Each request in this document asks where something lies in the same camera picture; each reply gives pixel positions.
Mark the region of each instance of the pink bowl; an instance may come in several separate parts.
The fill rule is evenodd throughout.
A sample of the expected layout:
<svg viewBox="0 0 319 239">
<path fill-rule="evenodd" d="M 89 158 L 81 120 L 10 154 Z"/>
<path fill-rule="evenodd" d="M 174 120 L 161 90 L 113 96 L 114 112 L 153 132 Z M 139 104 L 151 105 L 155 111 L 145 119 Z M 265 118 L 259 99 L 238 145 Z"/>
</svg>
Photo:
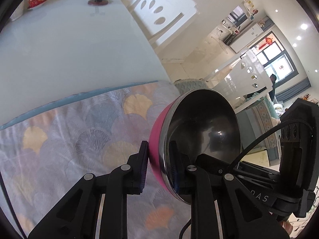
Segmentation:
<svg viewBox="0 0 319 239">
<path fill-rule="evenodd" d="M 163 122 L 165 120 L 165 117 L 166 117 L 169 109 L 172 107 L 174 102 L 175 101 L 173 101 L 170 105 L 168 105 L 161 112 L 161 114 L 158 116 L 158 118 L 156 119 L 156 121 L 152 127 L 150 138 L 148 141 L 149 151 L 150 151 L 149 159 L 150 159 L 152 171 L 153 171 L 157 181 L 166 190 L 168 190 L 168 189 L 167 189 L 165 182 L 163 180 L 162 173 L 160 170 L 160 164 L 159 164 L 159 160 L 160 160 L 159 159 L 159 142 L 160 142 L 160 132 L 162 130 Z"/>
</svg>

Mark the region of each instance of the white cabinet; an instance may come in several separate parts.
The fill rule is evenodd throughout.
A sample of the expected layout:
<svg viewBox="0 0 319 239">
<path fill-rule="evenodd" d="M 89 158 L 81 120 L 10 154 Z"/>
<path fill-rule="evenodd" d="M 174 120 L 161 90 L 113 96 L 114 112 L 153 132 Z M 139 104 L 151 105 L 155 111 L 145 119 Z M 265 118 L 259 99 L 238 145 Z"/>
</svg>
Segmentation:
<svg viewBox="0 0 319 239">
<path fill-rule="evenodd" d="M 259 25 L 256 23 L 254 24 L 250 29 L 248 29 L 246 32 L 241 34 L 241 36 L 235 40 L 230 47 L 238 53 L 240 50 L 242 50 L 244 47 L 249 45 L 255 38 L 257 38 L 260 34 L 262 34 L 263 30 Z"/>
</svg>

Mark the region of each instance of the metal pivot screw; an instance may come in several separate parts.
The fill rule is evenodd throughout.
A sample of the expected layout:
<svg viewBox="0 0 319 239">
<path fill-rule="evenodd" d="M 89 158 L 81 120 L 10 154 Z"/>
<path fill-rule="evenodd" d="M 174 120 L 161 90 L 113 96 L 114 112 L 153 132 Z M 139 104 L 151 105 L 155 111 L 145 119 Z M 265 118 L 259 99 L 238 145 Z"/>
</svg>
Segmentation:
<svg viewBox="0 0 319 239">
<path fill-rule="evenodd" d="M 189 170 L 190 172 L 194 172 L 197 170 L 197 168 L 195 165 L 189 165 L 189 166 L 187 166 L 187 170 Z"/>
<path fill-rule="evenodd" d="M 228 181 L 232 181 L 234 179 L 234 176 L 230 173 L 226 173 L 224 177 Z"/>
<path fill-rule="evenodd" d="M 123 164 L 123 165 L 121 166 L 121 169 L 122 169 L 123 171 L 128 171 L 129 169 L 131 169 L 131 166 L 130 166 L 129 164 Z"/>
<path fill-rule="evenodd" d="M 86 181 L 92 180 L 93 179 L 93 174 L 92 173 L 87 173 L 86 175 L 84 175 L 84 179 Z"/>
</svg>

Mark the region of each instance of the sofa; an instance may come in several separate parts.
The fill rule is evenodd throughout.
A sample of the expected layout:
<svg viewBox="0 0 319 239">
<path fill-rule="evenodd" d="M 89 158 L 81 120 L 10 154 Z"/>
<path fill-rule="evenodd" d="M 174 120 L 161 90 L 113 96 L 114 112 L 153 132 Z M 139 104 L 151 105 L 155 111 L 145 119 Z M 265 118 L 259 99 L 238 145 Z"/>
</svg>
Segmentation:
<svg viewBox="0 0 319 239">
<path fill-rule="evenodd" d="M 236 116 L 240 128 L 241 144 L 243 148 L 246 148 L 256 138 L 279 122 L 279 117 L 267 97 L 256 101 L 245 110 L 237 113 Z M 251 153 L 260 152 L 263 149 L 267 150 L 270 166 L 280 164 L 280 131 L 270 135 L 259 143 Z"/>
</svg>

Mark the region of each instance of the curtain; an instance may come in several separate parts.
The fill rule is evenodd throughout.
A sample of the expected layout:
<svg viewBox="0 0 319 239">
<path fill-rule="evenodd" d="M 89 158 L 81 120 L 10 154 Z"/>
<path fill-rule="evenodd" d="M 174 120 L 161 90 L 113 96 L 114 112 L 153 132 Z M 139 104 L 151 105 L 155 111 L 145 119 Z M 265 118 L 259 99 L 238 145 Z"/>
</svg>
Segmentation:
<svg viewBox="0 0 319 239">
<path fill-rule="evenodd" d="M 282 91 L 281 93 L 276 94 L 277 101 L 286 102 L 310 87 L 311 84 L 309 82 L 309 79 L 306 78 L 301 82 L 297 83 L 296 85 Z"/>
<path fill-rule="evenodd" d="M 268 16 L 266 16 L 263 20 L 265 21 L 264 26 L 261 27 L 261 29 L 263 31 L 267 31 L 268 29 L 270 29 L 272 26 L 275 25 L 275 23 L 272 21 L 272 19 L 270 19 Z"/>
</svg>

